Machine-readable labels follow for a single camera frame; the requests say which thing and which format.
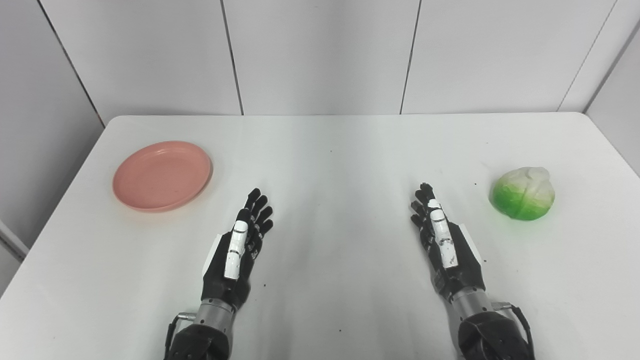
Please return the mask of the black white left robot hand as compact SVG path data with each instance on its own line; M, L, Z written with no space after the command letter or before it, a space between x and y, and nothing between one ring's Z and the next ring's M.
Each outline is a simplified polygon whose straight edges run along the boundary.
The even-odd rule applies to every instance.
M201 300L220 300L237 312L250 293L250 275L274 222L268 197L256 187L248 195L234 224L212 249L208 269L203 274Z

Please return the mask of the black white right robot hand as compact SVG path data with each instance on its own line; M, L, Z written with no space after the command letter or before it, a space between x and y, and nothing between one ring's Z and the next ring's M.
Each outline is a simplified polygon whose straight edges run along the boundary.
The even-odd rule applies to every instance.
M462 228L448 219L433 187L423 182L414 196L411 221L418 228L420 243L434 271L436 292L452 302L464 289L485 291L482 265Z

